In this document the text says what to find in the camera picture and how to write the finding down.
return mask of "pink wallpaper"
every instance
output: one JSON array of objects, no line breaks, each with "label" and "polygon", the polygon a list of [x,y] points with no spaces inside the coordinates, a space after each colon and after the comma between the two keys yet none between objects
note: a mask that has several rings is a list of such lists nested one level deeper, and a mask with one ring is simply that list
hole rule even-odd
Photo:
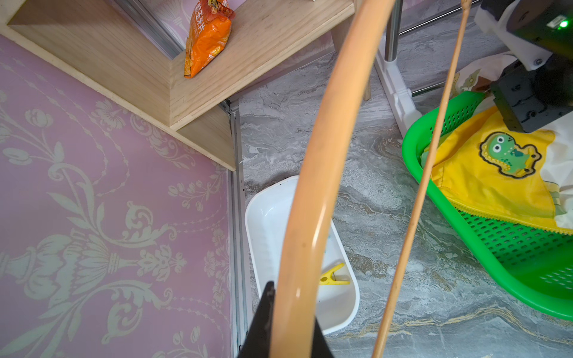
[{"label": "pink wallpaper", "polygon": [[230,356],[227,171],[0,37],[0,356]]}]

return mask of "thin wooden stick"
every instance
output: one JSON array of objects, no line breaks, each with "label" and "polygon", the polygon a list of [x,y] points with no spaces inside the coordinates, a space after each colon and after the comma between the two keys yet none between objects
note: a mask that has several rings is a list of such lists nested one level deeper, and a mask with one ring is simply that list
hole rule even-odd
[{"label": "thin wooden stick", "polygon": [[392,317],[394,316],[394,310],[396,309],[398,295],[400,295],[400,288],[402,287],[402,281],[404,280],[406,265],[408,264],[408,259],[410,258],[410,251],[412,250],[414,235],[416,233],[416,228],[418,227],[420,214],[422,212],[422,206],[424,204],[424,198],[426,197],[426,190],[430,182],[431,170],[434,166],[435,156],[438,151],[439,137],[442,135],[442,127],[444,126],[446,109],[448,108],[450,92],[454,83],[454,75],[456,73],[462,40],[464,39],[465,28],[466,24],[468,23],[469,10],[471,7],[471,0],[462,0],[461,3],[463,8],[463,15],[462,22],[460,24],[460,31],[458,32],[458,38],[456,41],[456,48],[454,49],[452,63],[450,64],[450,69],[448,71],[448,78],[446,79],[446,86],[444,87],[442,101],[439,105],[438,118],[435,121],[434,133],[430,143],[430,151],[428,152],[426,165],[424,166],[424,172],[422,174],[422,180],[420,181],[420,187],[418,189],[418,195],[416,196],[414,208],[412,209],[412,216],[410,217],[410,224],[408,225],[408,230],[406,231],[406,238],[404,239],[404,245],[402,246],[402,252],[400,253],[398,266],[396,266],[396,273],[394,274],[394,280],[392,282],[390,294],[388,295],[388,301],[386,302],[386,309],[384,310],[384,316],[382,317],[380,330],[378,330],[378,337],[376,338],[376,344],[374,345],[372,358],[381,358],[384,354],[384,348],[386,346],[388,333],[390,331],[390,324],[392,323]]},{"label": "thin wooden stick", "polygon": [[310,357],[320,271],[340,178],[364,87],[393,7],[394,0],[364,0],[324,93],[282,246],[271,358]]}]

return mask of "green laundry basket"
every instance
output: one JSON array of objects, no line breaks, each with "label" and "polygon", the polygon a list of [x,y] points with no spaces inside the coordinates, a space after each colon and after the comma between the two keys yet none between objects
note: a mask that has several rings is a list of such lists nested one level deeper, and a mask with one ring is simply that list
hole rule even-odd
[{"label": "green laundry basket", "polygon": [[[464,92],[450,100],[442,134],[470,118],[483,98]],[[437,116],[437,109],[422,116],[404,138],[404,162],[417,181],[423,170],[420,155],[430,144]],[[457,210],[433,182],[427,194],[501,287],[541,312],[573,321],[573,236]]]}]

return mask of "yellow clothespin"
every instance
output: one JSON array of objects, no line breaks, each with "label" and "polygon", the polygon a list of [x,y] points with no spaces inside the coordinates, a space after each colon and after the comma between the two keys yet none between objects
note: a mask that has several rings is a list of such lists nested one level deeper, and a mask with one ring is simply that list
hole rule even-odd
[{"label": "yellow clothespin", "polygon": [[320,276],[320,283],[319,285],[349,285],[350,281],[337,281],[334,276],[334,271],[340,270],[344,266],[343,263],[339,263],[338,265],[334,266],[332,269],[323,273]]}]

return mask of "orange snack bag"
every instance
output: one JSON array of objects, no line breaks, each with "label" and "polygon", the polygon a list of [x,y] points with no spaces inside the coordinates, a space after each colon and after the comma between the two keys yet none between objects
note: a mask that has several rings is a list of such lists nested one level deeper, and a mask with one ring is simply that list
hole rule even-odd
[{"label": "orange snack bag", "polygon": [[223,51],[235,12],[227,0],[199,0],[191,16],[191,28],[185,46],[185,77],[194,77]]}]

